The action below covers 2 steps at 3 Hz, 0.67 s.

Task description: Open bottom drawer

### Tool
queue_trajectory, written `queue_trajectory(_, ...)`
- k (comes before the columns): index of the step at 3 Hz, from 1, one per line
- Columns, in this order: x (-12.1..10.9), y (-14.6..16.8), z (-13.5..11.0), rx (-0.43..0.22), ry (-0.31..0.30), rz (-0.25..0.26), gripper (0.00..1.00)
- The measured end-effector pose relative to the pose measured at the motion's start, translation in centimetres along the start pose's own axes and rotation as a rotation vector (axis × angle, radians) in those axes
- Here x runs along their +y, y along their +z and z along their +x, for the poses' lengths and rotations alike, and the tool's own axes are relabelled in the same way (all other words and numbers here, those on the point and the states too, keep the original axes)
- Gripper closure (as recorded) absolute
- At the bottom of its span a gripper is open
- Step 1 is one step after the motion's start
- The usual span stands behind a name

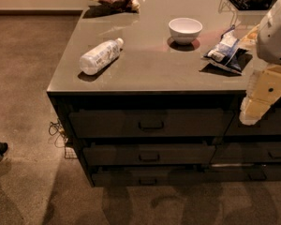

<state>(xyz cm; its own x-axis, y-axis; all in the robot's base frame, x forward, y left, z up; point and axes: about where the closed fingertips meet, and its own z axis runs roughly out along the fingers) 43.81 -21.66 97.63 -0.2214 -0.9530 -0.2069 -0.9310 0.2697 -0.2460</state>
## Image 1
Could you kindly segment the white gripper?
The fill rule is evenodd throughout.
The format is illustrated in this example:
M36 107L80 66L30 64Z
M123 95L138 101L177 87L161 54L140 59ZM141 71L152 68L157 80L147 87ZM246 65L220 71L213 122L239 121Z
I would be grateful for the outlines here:
M241 104L240 121L246 126L255 125L280 98L281 66L270 64L262 71L255 70Z

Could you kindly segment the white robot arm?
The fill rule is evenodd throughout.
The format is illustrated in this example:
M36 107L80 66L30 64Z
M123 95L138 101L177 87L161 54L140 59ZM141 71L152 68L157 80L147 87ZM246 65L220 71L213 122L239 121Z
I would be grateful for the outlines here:
M255 125L281 98L281 0L275 2L259 24L256 52L267 67L255 70L249 79L239 116L247 126Z

